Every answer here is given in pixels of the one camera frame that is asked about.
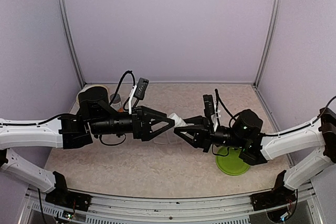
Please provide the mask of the small white pill bottle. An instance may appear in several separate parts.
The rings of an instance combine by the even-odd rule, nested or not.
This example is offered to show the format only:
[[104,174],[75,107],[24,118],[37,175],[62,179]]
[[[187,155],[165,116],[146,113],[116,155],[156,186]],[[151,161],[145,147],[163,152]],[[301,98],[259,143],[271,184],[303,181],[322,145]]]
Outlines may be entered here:
[[187,123],[180,117],[178,116],[176,113],[172,113],[169,115],[169,119],[174,120],[174,127],[185,127],[187,126]]

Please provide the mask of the clear plastic pill organizer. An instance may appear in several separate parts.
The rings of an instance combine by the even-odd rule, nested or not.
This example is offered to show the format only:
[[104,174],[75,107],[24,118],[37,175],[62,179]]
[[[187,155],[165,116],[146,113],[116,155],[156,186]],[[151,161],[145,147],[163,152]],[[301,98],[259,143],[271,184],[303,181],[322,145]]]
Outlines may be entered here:
[[174,134],[173,129],[170,129],[153,139],[153,143],[158,145],[177,145],[182,142],[183,140]]

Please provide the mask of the orange label pill bottle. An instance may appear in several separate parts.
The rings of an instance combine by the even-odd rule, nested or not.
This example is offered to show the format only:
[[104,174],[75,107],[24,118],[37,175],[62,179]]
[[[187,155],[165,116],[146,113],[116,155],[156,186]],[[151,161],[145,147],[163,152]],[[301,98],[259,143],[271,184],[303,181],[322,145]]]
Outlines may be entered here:
[[113,93],[112,95],[110,95],[110,102],[111,102],[111,107],[113,109],[115,109],[118,112],[123,112],[123,104],[121,102],[121,97],[120,95],[117,93]]

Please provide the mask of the grey bottle cap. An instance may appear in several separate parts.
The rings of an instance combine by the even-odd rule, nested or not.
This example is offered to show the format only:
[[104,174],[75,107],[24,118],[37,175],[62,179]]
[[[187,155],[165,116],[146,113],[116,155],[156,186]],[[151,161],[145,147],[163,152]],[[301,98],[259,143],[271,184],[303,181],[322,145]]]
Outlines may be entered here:
[[118,93],[113,93],[110,95],[110,103],[111,104],[117,104],[121,102],[121,97]]

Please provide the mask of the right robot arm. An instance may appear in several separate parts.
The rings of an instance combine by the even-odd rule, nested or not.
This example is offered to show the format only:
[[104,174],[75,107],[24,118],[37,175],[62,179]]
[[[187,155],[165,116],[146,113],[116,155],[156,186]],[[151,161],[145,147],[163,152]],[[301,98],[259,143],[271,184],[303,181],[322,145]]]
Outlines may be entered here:
[[281,204],[289,192],[324,169],[335,164],[335,113],[328,106],[310,121],[277,133],[266,134],[261,131],[263,121],[250,109],[230,115],[229,126],[219,122],[218,107],[223,105],[219,93],[204,95],[204,115],[182,119],[172,113],[169,118],[175,123],[174,133],[194,148],[208,152],[214,146],[237,148],[239,158],[246,164],[260,165],[276,157],[299,150],[314,148],[297,165],[281,172],[269,201]]

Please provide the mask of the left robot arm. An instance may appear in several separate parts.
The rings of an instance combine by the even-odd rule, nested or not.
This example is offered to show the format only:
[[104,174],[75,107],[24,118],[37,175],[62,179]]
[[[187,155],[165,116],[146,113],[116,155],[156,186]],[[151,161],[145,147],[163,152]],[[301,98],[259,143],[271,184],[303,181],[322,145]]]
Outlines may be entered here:
[[19,156],[15,147],[78,149],[103,135],[132,134],[136,140],[150,141],[171,129],[175,122],[165,113],[138,106],[119,112],[111,105],[108,89],[93,85],[77,95],[76,114],[64,113],[44,121],[1,119],[1,172],[11,174],[66,206],[73,201],[64,175],[36,166]]

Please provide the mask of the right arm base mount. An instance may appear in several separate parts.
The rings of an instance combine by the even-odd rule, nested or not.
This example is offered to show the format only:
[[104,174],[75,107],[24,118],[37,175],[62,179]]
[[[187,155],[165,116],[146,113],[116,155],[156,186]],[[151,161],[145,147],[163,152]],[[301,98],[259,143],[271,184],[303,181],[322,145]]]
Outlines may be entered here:
[[250,198],[253,210],[259,211],[295,202],[298,197],[295,190],[288,189],[282,183],[270,191],[252,194]]

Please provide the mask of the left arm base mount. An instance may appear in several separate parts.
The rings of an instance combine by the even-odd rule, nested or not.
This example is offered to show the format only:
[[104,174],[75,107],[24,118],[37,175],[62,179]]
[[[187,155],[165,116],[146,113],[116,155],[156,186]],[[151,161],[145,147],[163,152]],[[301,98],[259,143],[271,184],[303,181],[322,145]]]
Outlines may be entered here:
[[92,200],[89,194],[78,193],[68,189],[56,188],[46,194],[45,201],[57,206],[87,212]]

